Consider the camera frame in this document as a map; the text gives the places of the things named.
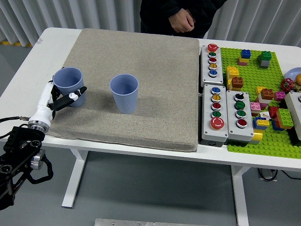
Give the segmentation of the person's hand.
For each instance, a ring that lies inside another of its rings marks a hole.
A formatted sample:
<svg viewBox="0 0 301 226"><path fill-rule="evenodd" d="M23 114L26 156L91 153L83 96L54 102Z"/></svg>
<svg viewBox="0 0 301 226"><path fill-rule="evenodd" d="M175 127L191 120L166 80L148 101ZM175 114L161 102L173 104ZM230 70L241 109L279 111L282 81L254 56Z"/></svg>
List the person's hand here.
<svg viewBox="0 0 301 226"><path fill-rule="evenodd" d="M194 29L195 19L188 9L181 9L168 18L171 27L177 33L191 32Z"/></svg>

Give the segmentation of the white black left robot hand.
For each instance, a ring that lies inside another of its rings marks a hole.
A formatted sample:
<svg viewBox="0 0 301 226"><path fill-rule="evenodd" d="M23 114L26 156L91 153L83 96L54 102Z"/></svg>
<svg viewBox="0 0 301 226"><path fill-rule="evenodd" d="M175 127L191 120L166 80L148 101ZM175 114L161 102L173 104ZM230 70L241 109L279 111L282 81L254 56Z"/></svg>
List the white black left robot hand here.
<svg viewBox="0 0 301 226"><path fill-rule="evenodd" d="M67 106L79 107L86 100L83 74L76 68L63 68L49 81L40 97L36 113L29 119L31 125L50 126L56 111Z"/></svg>

